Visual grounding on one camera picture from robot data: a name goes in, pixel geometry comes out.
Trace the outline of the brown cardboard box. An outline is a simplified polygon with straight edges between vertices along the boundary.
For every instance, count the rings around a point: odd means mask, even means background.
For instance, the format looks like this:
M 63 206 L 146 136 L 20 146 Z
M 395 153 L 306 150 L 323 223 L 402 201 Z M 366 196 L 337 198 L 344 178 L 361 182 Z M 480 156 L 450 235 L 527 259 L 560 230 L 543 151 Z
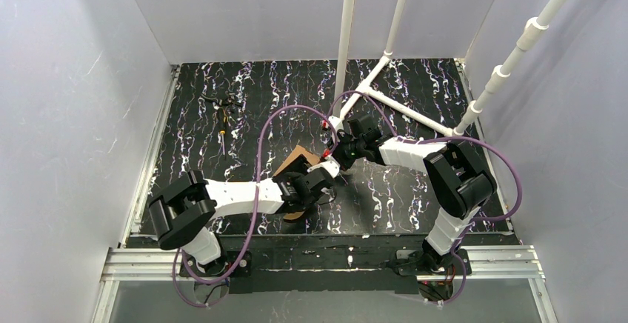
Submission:
M 296 213 L 286 212 L 287 205 L 284 202 L 289 198 L 290 193 L 293 191 L 293 189 L 290 189 L 286 185 L 287 180 L 285 174 L 287 172 L 308 173 L 307 169 L 318 163 L 319 157 L 315 156 L 304 147 L 298 145 L 281 164 L 279 169 L 277 169 L 277 171 L 273 174 L 272 180 L 275 184 L 278 185 L 279 190 L 281 191 L 281 199 L 283 201 L 282 206 L 278 209 L 276 214 L 282 214 L 284 216 L 283 220 L 285 220 L 286 222 L 298 221 L 308 210 Z

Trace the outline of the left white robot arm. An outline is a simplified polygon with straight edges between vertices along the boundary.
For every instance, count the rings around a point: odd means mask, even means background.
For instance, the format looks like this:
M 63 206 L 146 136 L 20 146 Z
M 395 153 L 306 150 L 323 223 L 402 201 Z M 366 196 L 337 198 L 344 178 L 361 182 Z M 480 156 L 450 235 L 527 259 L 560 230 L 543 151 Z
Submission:
M 303 212 L 332 188 L 339 173 L 335 165 L 319 164 L 255 183 L 217 182 L 192 170 L 155 194 L 147 209 L 161 250 L 182 249 L 199 264 L 209 264 L 221 256 L 217 235 L 206 227 L 209 220 Z

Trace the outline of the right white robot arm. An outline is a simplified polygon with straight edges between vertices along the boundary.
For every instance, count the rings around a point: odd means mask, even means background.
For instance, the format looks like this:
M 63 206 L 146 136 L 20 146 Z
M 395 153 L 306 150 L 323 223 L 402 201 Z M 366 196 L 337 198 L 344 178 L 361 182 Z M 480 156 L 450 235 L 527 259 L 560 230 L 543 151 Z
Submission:
M 383 133 L 368 116 L 352 119 L 348 125 L 348 132 L 337 132 L 338 144 L 329 154 L 342 170 L 351 168 L 358 159 L 366 159 L 382 166 L 417 170 L 427 176 L 440 209 L 423 240 L 419 258 L 441 265 L 456 251 L 463 230 L 497 190 L 494 177 L 472 142 L 433 139 L 422 144 Z

